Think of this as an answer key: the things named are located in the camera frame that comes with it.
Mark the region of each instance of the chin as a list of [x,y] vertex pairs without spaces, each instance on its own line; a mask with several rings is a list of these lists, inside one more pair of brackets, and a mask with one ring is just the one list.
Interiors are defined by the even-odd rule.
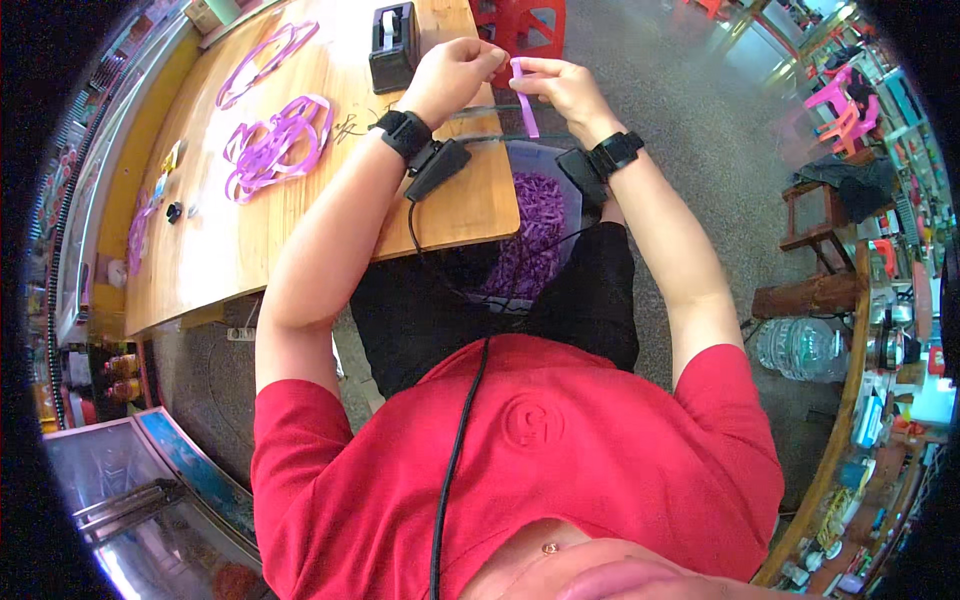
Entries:
[[591,540],[534,564],[502,600],[654,600],[778,598],[722,577],[708,577],[626,540]]

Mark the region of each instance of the purple plastic strip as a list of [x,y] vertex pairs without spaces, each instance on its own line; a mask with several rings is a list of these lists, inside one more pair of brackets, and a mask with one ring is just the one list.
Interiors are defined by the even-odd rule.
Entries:
[[147,233],[147,222],[156,211],[156,205],[147,199],[147,193],[142,189],[136,196],[136,214],[130,223],[130,233],[127,235],[127,266],[130,275],[140,272],[140,254],[143,250],[143,240]]
[[[510,59],[510,66],[514,68],[514,77],[519,79],[523,77],[523,69],[520,68],[520,59]],[[523,126],[527,128],[527,136],[531,139],[540,137],[540,130],[537,129],[537,121],[534,120],[534,112],[530,108],[530,101],[526,94],[516,93],[520,101],[520,111],[523,114]]]
[[[233,106],[240,96],[243,96],[253,87],[257,82],[267,77],[274,72],[274,69],[280,66],[280,63],[284,59],[297,52],[303,43],[309,39],[312,35],[316,34],[320,30],[320,23],[317,21],[303,21],[299,25],[294,25],[293,23],[285,23],[283,27],[276,30],[276,32],[270,36],[267,41],[263,42],[259,46],[250,50],[250,52],[240,61],[240,64],[233,69],[233,73],[227,78],[223,85],[220,87],[220,91],[217,92],[217,98],[214,100],[213,104],[215,107],[220,110],[226,110]],[[278,39],[283,38],[284,36],[289,36],[290,38],[286,40],[286,43],[283,45],[283,48],[280,49],[275,55],[273,55],[267,63],[263,65],[263,68],[253,76],[253,78],[247,82],[247,85],[234,93],[232,96],[227,98],[227,94],[231,92],[233,87],[233,82],[236,80],[237,75],[240,74],[240,71],[243,70],[243,67],[247,66],[247,63],[253,60],[253,58],[260,54],[264,48],[274,43]]]
[[[321,108],[326,109],[326,118],[318,134],[313,120]],[[227,198],[246,204],[253,192],[261,187],[309,173],[317,166],[332,127],[333,108],[326,98],[317,94],[304,94],[294,99],[270,117],[269,122],[241,123],[224,148],[224,158],[236,165],[227,177],[224,190]],[[263,136],[251,142],[261,129],[266,130]],[[295,164],[284,163],[287,151],[303,135],[309,144],[306,157]]]

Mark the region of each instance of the wooden table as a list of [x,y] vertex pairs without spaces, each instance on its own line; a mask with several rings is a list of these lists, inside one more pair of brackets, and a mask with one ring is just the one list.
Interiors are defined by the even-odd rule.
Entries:
[[[455,37],[476,36],[468,0],[419,0],[415,4],[422,53]],[[300,216],[336,173],[360,134],[402,94],[372,93],[367,56],[373,10],[382,6],[383,0],[297,0],[251,19],[198,59],[153,142],[144,175],[142,187],[152,193],[161,161],[174,142],[182,140],[180,166],[168,179],[159,214],[147,226],[140,271],[127,283],[126,335],[266,287],[280,249]],[[284,23],[306,19],[318,20],[320,30],[296,54],[232,108],[213,106],[217,90],[251,48]],[[307,92],[324,96],[334,109],[334,131],[320,164],[302,178],[258,191],[249,204],[229,201],[224,186],[232,165],[222,154],[237,124],[266,119]],[[493,104],[489,85],[483,84],[472,104]],[[436,137],[473,132],[500,133],[496,116],[448,123]],[[494,240],[519,228],[504,144],[487,142],[469,149],[473,159],[468,167],[417,209],[415,227],[425,248]],[[164,213],[173,201],[182,203],[183,216],[170,225]],[[398,194],[374,258],[414,250],[407,231],[406,203]],[[188,219],[186,213],[193,205],[199,207],[199,213]]]

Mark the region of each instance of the plastic water bottle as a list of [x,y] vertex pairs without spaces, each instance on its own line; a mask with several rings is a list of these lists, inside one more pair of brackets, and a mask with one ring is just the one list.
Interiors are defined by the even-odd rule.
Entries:
[[843,381],[850,356],[820,319],[771,319],[756,333],[756,356],[767,369],[797,381]]

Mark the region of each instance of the bottle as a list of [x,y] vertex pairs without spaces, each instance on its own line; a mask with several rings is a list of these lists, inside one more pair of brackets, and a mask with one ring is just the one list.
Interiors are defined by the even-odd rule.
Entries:
[[140,380],[136,378],[117,381],[107,388],[107,397],[115,402],[130,402],[140,397]]
[[771,319],[756,333],[756,356],[767,369],[796,381],[843,381],[850,356],[821,319]]
[[140,367],[136,362],[136,354],[114,356],[104,363],[104,375],[107,379],[129,379],[139,375]]

